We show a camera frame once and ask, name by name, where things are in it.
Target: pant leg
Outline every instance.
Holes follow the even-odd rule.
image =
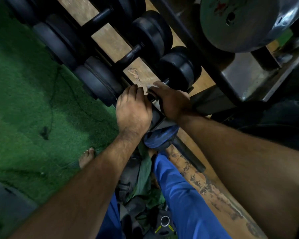
[[[122,229],[120,223],[120,212],[117,207],[115,194],[113,194],[109,207],[107,208],[101,228],[96,239],[121,239]]]
[[[156,157],[154,174],[171,210],[179,239],[230,238],[201,195],[182,177],[165,152]]]

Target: wooden board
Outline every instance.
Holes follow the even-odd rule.
[[[80,25],[83,25],[98,13],[96,8],[94,8],[88,0],[58,1]],[[156,10],[149,0],[146,0],[146,8],[147,10]],[[93,34],[92,38],[115,62],[131,50],[129,45],[109,24]],[[173,40],[173,46],[184,46],[174,31]],[[148,84],[152,84],[158,80],[140,58],[129,65],[124,72],[132,82],[138,86],[142,86],[145,91]],[[194,89],[190,95],[194,95],[214,84],[213,80],[203,70],[202,75],[194,84]],[[202,195],[209,208],[216,215],[229,235],[232,238],[265,238],[262,231],[248,213],[227,191],[197,145],[183,130],[180,130],[178,135],[206,166],[206,171],[204,174],[198,173],[173,146],[170,147],[170,160],[175,164],[185,179]]]

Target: person's left arm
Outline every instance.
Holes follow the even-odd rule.
[[[119,135],[47,203],[11,239],[95,238],[120,175],[147,132],[151,103],[143,88],[127,88],[116,106]]]

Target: hand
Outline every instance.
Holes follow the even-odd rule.
[[[192,112],[192,105],[186,92],[174,90],[161,81],[155,81],[154,85],[158,88],[151,87],[149,92],[152,90],[162,99],[163,106],[160,105],[168,119],[177,123],[181,115]]]
[[[117,125],[121,134],[141,139],[152,121],[152,104],[142,87],[132,85],[125,89],[116,104]]]

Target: green floor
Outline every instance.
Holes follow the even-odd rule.
[[[0,3],[0,182],[41,204],[78,169],[69,164],[116,136],[115,110],[90,98]],[[40,133],[52,130],[48,140]]]

